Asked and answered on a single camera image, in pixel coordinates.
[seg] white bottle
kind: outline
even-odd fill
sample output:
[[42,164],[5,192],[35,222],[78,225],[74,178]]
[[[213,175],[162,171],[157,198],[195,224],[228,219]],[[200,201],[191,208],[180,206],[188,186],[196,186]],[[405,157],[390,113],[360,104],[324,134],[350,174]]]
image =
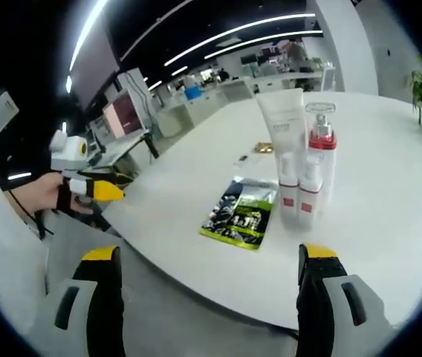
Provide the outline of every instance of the white bottle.
[[337,138],[326,116],[318,114],[311,130],[308,152],[320,159],[323,187],[320,208],[325,209],[331,201],[337,162]]
[[309,156],[299,181],[299,224],[305,228],[313,227],[317,219],[322,183],[319,162],[317,158]]
[[293,152],[286,152],[279,160],[279,190],[282,210],[287,217],[297,215],[299,178],[296,173],[296,160]]

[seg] person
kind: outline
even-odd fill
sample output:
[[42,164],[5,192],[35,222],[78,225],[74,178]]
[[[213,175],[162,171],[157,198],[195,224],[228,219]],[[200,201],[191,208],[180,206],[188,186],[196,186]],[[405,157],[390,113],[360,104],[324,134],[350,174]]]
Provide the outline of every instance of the person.
[[[60,173],[46,173],[35,181],[29,182],[12,190],[4,192],[15,212],[26,219],[27,214],[21,206],[31,216],[38,210],[53,209],[57,207],[59,196],[59,186],[64,177]],[[92,214],[93,210],[81,206],[76,202],[77,195],[71,195],[71,209],[79,213]]]
[[230,75],[224,70],[224,68],[221,68],[219,71],[219,77],[221,78],[221,82],[224,82],[229,79]]

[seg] ceiling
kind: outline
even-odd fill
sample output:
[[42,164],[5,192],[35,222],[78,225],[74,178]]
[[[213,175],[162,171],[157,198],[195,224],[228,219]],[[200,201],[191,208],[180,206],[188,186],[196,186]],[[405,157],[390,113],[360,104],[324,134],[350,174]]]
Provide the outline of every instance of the ceiling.
[[[109,0],[103,15],[116,55],[124,55],[157,19],[181,2]],[[96,0],[2,3],[0,89],[8,90],[20,113],[0,134],[0,176],[25,170],[44,172],[49,165],[48,144],[54,130],[64,120],[68,120],[68,129],[83,125],[81,113],[65,92],[65,79],[79,33],[95,3]],[[167,81],[176,69],[200,65],[203,57],[215,50],[215,43],[210,43],[169,67],[163,66],[192,45],[249,22],[304,13],[305,3],[305,0],[193,0],[146,36],[123,60],[121,70],[139,67],[149,77],[149,84]],[[246,41],[303,29],[304,20],[294,19],[259,25],[237,34]]]

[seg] gray floor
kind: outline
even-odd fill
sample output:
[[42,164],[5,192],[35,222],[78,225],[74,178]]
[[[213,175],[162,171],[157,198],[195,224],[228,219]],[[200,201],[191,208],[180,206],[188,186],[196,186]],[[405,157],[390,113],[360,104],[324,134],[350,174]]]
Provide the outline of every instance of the gray floor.
[[46,239],[51,290],[72,276],[87,251],[120,246],[123,341],[128,356],[294,356],[296,342],[290,336],[190,292],[145,261],[123,239],[64,214],[48,216],[45,224],[55,233]]

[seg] chair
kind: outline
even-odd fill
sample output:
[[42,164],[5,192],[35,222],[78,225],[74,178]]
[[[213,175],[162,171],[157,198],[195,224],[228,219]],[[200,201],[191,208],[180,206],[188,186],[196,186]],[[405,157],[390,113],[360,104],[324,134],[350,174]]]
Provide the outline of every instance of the chair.
[[331,91],[333,89],[333,81],[335,79],[335,67],[325,67],[322,74],[322,84],[320,91]]

